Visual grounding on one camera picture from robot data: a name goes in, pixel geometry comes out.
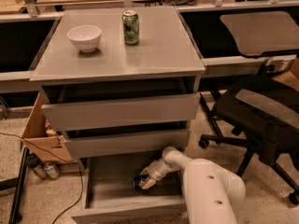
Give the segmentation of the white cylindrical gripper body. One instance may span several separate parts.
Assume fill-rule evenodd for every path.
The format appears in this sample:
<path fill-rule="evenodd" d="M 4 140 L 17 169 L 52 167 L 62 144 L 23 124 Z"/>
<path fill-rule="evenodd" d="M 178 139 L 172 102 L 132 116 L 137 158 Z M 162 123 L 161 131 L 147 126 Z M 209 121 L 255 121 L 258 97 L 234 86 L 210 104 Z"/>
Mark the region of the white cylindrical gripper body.
<path fill-rule="evenodd" d="M 163 159 L 153 161 L 148 166 L 148 175 L 151 179 L 160 181 L 172 170 L 172 166 Z"/>

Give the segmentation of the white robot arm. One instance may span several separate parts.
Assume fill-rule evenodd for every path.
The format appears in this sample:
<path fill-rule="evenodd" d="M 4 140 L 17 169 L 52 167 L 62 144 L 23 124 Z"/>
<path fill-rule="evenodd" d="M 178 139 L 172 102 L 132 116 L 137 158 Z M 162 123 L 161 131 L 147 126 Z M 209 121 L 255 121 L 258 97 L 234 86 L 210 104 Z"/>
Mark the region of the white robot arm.
<path fill-rule="evenodd" d="M 174 147 L 134 179 L 136 189 L 150 189 L 168 173 L 182 172 L 182 192 L 190 224 L 237 224 L 233 205 L 246 196 L 244 181 L 213 161 L 192 159 Z"/>

